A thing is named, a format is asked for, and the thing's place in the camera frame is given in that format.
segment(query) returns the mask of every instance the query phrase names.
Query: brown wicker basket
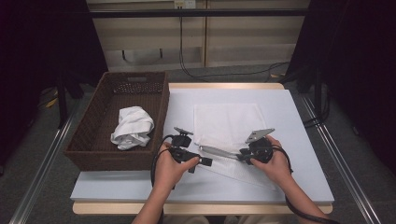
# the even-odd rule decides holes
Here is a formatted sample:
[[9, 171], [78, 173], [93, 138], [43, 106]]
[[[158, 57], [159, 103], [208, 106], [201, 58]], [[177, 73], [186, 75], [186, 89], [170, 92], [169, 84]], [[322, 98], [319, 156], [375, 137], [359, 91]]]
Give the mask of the brown wicker basket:
[[[163, 139], [169, 102], [164, 72], [104, 73], [64, 154], [81, 171], [149, 170]], [[120, 109], [138, 105], [154, 120], [145, 147], [121, 151], [110, 142]]]

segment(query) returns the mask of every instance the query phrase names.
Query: floor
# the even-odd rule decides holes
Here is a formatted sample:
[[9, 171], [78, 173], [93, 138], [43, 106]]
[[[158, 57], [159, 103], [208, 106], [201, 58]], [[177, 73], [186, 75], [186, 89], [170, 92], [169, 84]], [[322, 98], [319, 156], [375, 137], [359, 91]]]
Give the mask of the floor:
[[[206, 77], [207, 81], [276, 82], [287, 69], [286, 64], [281, 64], [271, 69], [271, 72], [265, 71], [272, 63], [285, 62], [288, 58], [284, 55], [287, 54], [280, 54], [273, 59], [270, 56], [261, 58], [263, 63], [255, 65], [237, 61], [241, 57], [237, 55], [235, 61], [223, 62], [227, 66], [204, 69], [200, 66], [198, 53], [197, 49], [185, 50], [185, 63], [191, 75], [224, 74]], [[120, 51], [107, 52], [106, 59], [109, 69], [113, 71], [167, 70], [170, 81], [200, 81], [186, 76], [180, 69], [178, 51], [174, 49], [165, 50], [162, 59], [158, 49], [127, 51], [127, 61], [122, 59]], [[230, 76], [235, 73], [244, 75]], [[92, 97], [93, 88], [86, 85], [82, 87], [85, 96], [81, 100], [68, 98], [69, 114], [73, 116], [65, 125], [66, 130], [58, 130], [57, 104], [50, 107], [43, 104], [37, 108], [35, 122], [9, 159], [5, 174], [0, 177], [0, 223], [130, 223], [133, 219], [132, 216], [82, 217], [72, 211], [73, 202], [69, 197], [79, 170], [62, 151]], [[290, 90], [302, 120], [310, 119], [312, 91], [300, 94], [294, 82], [287, 83], [285, 88]], [[54, 90], [50, 90], [42, 96], [41, 101], [47, 102], [53, 93]], [[369, 144], [355, 134], [353, 123], [342, 108], [332, 100], [330, 115], [324, 126], [307, 128], [306, 131], [335, 198], [331, 217], [341, 223], [392, 223], [396, 219], [396, 178], [376, 158]], [[54, 139], [58, 139], [59, 144], [54, 144]], [[36, 177], [40, 176], [44, 177], [41, 178], [41, 184], [37, 184]], [[211, 223], [219, 223], [222, 217], [210, 219]]]

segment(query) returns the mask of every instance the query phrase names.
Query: table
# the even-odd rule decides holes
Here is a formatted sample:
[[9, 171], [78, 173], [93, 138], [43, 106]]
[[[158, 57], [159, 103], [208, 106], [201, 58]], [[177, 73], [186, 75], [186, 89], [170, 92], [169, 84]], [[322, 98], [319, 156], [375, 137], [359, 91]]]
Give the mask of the table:
[[[283, 86], [277, 83], [171, 83], [170, 89], [209, 89], [209, 90], [283, 90]], [[75, 201], [73, 211], [79, 215], [131, 215], [137, 214], [143, 202], [128, 201]], [[332, 204], [319, 203], [319, 208], [324, 213], [332, 211]], [[164, 206], [167, 215], [258, 215], [258, 214], [291, 214], [289, 208], [281, 202], [258, 203], [258, 202], [169, 202]]]

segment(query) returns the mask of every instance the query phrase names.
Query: white cloth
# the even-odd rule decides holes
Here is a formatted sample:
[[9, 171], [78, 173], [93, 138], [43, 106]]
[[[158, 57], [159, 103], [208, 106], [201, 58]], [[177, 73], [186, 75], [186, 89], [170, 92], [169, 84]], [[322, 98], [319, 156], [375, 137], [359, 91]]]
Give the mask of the white cloth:
[[154, 128], [154, 121], [140, 106], [120, 110], [119, 125], [110, 140], [118, 149], [126, 150], [135, 146], [145, 147], [149, 141], [148, 133]]
[[[239, 154], [239, 149], [248, 147], [245, 141], [251, 132], [265, 128], [262, 112], [256, 104], [196, 105], [194, 107], [194, 143], [199, 146], [216, 147]], [[253, 165], [202, 150], [199, 150], [199, 153], [213, 160], [212, 166], [202, 166], [206, 170], [271, 190], [276, 189], [271, 180]]]

